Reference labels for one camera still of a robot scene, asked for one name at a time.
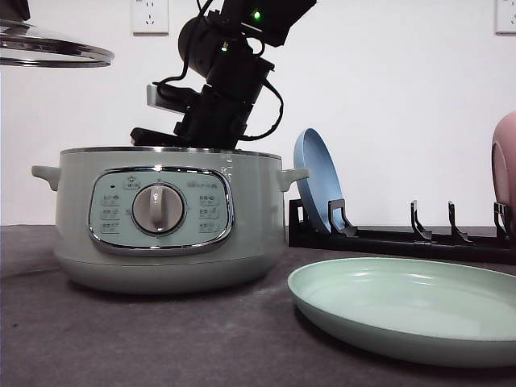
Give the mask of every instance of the rice cooker handle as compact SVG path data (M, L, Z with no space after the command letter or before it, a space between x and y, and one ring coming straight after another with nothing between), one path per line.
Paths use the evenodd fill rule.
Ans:
M59 179L61 176L61 168L44 167L43 165L34 165L31 169L32 176L48 181L50 189L57 191Z
M287 192L292 183L306 179L307 177L310 177L310 170L308 168L294 168L278 171L277 180L280 184L280 191Z

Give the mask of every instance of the stainless steel rim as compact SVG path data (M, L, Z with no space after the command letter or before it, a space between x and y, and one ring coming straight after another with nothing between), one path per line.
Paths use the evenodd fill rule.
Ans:
M271 153L261 152L250 152L240 150L226 150L226 149L213 149L213 148L179 148L179 147L94 147L94 148L72 148L61 151L61 155L68 155L71 153L90 153L90 152L181 152L181 153L214 153L224 155L243 155L243 156L258 156L268 157L272 159L281 160L278 155Z

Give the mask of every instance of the rice cooker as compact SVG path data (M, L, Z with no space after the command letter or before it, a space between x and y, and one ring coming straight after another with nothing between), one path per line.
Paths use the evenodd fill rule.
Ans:
M263 276L285 249L283 192L307 169L200 148L77 148L32 174L57 191L55 255L75 282L183 293Z

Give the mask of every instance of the dish rack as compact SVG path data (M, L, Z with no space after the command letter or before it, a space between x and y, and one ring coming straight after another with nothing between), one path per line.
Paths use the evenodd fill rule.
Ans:
M335 211L340 211L344 227L337 226ZM379 227L366 229L353 226L347 219L344 199L332 200L328 202L331 233L323 234L311 226L302 200L294 199L289 202L289 246L436 260L516 264L516 235L510 229L513 213L509 206L494 203L495 236L473 236L461 231L456 225L453 202L448 202L448 213L452 228L450 234L426 229L418 220L418 202L415 200L410 203L411 231L382 230Z

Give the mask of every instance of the black cable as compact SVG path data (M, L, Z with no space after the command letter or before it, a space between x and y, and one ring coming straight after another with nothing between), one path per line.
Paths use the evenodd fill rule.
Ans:
M196 0L196 2L197 2L197 8L199 10L201 10L202 9L201 2L199 0ZM202 21L204 22L205 25L208 25L208 22L206 19L202 18Z
M189 57L190 57L190 48L192 47L192 40L194 39L194 32L195 30L197 29L197 26L199 24L199 20L201 19L204 19L204 13L206 12L206 10L210 7L211 3L213 2L213 0L206 0L206 2L204 3L204 6L202 6L201 10L199 11L198 15L197 15L197 18L195 19L195 22L193 24L193 30L192 30L192 33L190 34L189 38L188 38L188 42L186 43L186 52L185 52L185 60L183 60L183 70L181 71L181 74L180 75L177 75L175 77L167 77L159 82L153 82L154 85L157 85L157 93L160 97L162 97L163 99L167 99L166 97L163 96L163 94L161 93L161 90L160 90L160 87L162 85L164 85L165 83L168 83L170 81L180 81L181 79L183 79L185 76L186 76L186 72L188 71L188 62L189 62Z
M274 93L274 95L276 95L276 97L280 100L280 115L278 115L276 122L274 123L274 125L271 126L271 128L268 131L261 135L241 135L239 137L239 140L241 141L256 141L257 139L263 139L264 137L271 135L277 129L281 119L283 118L283 107L285 106L285 104L283 103L283 98L281 97L280 93L276 89L274 89L274 86L272 86L269 81L265 80L264 86L267 89L271 90Z

